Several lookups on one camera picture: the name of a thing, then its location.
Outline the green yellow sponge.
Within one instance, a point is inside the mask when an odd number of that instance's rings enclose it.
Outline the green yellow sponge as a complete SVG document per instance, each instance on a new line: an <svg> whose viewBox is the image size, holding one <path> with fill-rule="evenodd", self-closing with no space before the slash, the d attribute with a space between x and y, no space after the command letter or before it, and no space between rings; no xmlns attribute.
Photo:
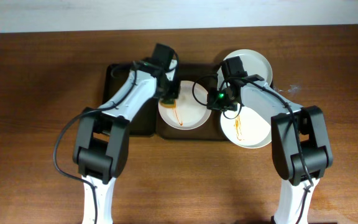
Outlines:
<svg viewBox="0 0 358 224"><path fill-rule="evenodd" d="M176 107L176 99L162 99L159 103L164 108L175 108Z"/></svg>

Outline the white plate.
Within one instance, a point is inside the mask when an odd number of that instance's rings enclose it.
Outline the white plate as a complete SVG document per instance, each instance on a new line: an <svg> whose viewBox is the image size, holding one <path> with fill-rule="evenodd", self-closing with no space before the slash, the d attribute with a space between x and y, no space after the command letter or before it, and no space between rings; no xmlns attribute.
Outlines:
<svg viewBox="0 0 358 224"><path fill-rule="evenodd" d="M171 108L158 104L158 112L171 127L179 130L191 130L204 124L211 115L211 110L199 104L193 97L194 82L183 80L180 94Z"/></svg>
<svg viewBox="0 0 358 224"><path fill-rule="evenodd" d="M271 143L271 126L266 120L246 106L238 112L225 111L221 114L221 129L228 140L248 149L261 148Z"/></svg>
<svg viewBox="0 0 358 224"><path fill-rule="evenodd" d="M257 74L261 76L267 84L270 86L272 85L272 67L269 61L262 54L250 49L240 49L228 54L224 60L233 57L240 57L243 68L247 72L248 76Z"/></svg>

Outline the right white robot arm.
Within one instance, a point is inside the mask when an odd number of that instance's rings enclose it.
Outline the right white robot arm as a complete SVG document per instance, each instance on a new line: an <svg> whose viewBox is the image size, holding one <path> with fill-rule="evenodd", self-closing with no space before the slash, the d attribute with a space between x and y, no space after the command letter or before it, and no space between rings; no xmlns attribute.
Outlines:
<svg viewBox="0 0 358 224"><path fill-rule="evenodd" d="M293 103L262 78L228 78L212 88L207 108L222 112L238 106L254 110L270 125L272 161L282 183L272 223L307 223L313 192L333 164L323 111Z"/></svg>

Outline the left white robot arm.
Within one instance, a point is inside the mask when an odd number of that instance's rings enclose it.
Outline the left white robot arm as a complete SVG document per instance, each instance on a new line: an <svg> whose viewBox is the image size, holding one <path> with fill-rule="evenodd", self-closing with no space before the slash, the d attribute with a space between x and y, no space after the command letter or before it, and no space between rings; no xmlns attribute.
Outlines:
<svg viewBox="0 0 358 224"><path fill-rule="evenodd" d="M112 223L116 179L129 154L129 125L152 98L172 103L178 97L178 61L134 62L123 86L96 109L79 115L73 162L84 185L83 223Z"/></svg>

